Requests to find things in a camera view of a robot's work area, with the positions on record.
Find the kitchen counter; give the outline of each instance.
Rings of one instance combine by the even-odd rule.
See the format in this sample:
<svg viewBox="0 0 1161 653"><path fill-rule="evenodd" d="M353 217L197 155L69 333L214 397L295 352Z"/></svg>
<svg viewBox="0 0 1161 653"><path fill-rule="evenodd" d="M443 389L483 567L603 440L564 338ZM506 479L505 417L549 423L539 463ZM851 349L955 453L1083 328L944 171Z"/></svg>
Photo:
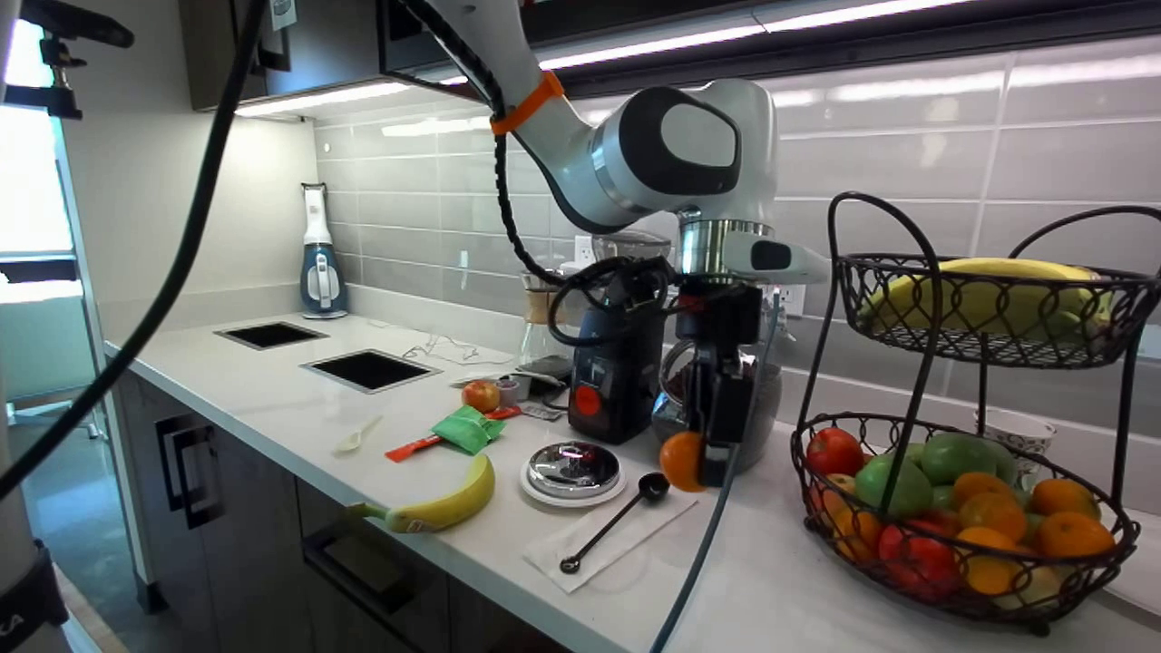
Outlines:
<svg viewBox="0 0 1161 653"><path fill-rule="evenodd" d="M296 325L325 338L287 349L248 349L214 331L249 325ZM430 375L364 394L309 371L309 363L347 352L402 357ZM279 467L310 483L339 504L384 504L437 498L452 490L466 456L428 450L407 464L384 463L384 450L425 435L437 417L460 406L452 389L463 377L510 371L515 361L451 338L430 338L379 319L309 325L296 316L265 316L216 328L177 328L153 338L133 375L199 409ZM332 446L379 417L354 456ZM496 464L496 495L486 511L451 533L390 533L408 553L443 567L460 583L483 592L527 625L556 635L568 650L650 650L697 540L708 525L713 495L632 557L613 562L581 592L564 596L522 553L575 523L575 511L549 511L522 498L517 467L544 443L574 440L564 423L549 426L515 417L486 453ZM644 440L618 446L627 479L652 464ZM1018 650L1018 653L1087 653L1087 650L1155 650L1161 625L1092 598L1053 627L1049 638L955 620L897 598L851 570L800 529L800 504L786 463L782 429L760 464L739 477L712 550L704 577L666 650Z"/></svg>

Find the tile wall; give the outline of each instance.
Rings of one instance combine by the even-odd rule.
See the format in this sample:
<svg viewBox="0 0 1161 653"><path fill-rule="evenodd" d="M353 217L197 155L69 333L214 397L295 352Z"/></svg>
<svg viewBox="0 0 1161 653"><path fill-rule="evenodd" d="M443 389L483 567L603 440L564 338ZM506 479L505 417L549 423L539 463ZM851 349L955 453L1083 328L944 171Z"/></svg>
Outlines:
<svg viewBox="0 0 1161 653"><path fill-rule="evenodd" d="M1032 228L1083 207L1161 207L1161 42L1018 53L957 63L764 79L781 113L777 238L828 247L834 192L899 203L938 256L1006 256ZM314 125L338 251L347 275L496 313L522 313L522 274L492 199L483 128L418 135L425 122L466 122L452 100L390 100ZM556 211L538 166L510 153L510 203L528 251L568 256L574 226ZM840 251L914 251L892 221L840 211ZM1161 226L1100 221L1043 241L1043 259L1107 268L1161 268ZM792 325L792 366L809 366L828 287L812 287ZM914 357L845 328L828 344L828 375L909 389ZM1110 426L1116 375L999 371L993 403ZM936 363L933 394L971 401L974 371ZM1161 363L1140 363L1136 432L1161 435Z"/></svg>

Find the yellow banana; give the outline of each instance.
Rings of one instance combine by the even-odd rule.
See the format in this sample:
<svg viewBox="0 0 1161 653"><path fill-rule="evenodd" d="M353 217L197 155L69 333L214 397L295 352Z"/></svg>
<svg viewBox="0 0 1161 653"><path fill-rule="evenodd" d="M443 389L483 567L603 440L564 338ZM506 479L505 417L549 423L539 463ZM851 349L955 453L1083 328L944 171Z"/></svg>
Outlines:
<svg viewBox="0 0 1161 653"><path fill-rule="evenodd" d="M496 487L496 471L492 463L486 453L471 456L466 479L435 498L435 501L421 501L421 504L407 504L398 511L390 511L388 525L390 529L451 529L458 523L475 521L489 501L492 501L492 487Z"/></svg>
<svg viewBox="0 0 1161 653"><path fill-rule="evenodd" d="M970 331L970 333L993 333L993 338L1065 338L1081 333L1083 305L1092 291L1081 282L1100 280L1092 268L1074 268L1059 262L1039 259L957 259L938 262L938 274L951 275L979 275L974 280L951 280L944 282L944 331ZM933 280L892 280L885 294L870 300L873 328L905 325L909 331L924 331L936 313Z"/></svg>

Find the window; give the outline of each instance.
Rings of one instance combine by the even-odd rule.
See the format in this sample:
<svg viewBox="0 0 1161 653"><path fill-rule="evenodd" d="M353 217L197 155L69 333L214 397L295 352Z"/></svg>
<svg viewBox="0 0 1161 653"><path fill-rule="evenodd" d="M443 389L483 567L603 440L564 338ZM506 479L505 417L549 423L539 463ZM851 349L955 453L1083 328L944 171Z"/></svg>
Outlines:
<svg viewBox="0 0 1161 653"><path fill-rule="evenodd" d="M8 85L43 86L38 31L19 24ZM54 125L43 108L0 105L0 259L71 251Z"/></svg>

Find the spoon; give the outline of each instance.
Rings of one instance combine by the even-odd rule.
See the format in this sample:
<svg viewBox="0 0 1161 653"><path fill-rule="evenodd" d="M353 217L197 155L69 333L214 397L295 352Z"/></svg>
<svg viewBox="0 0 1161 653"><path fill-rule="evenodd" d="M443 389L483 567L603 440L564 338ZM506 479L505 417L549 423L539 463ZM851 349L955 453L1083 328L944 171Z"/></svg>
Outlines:
<svg viewBox="0 0 1161 653"><path fill-rule="evenodd" d="M562 574L581 574L581 560L636 510L638 501L658 504L666 495L666 479L661 471L650 471L638 479L638 495L568 560L558 562Z"/></svg>

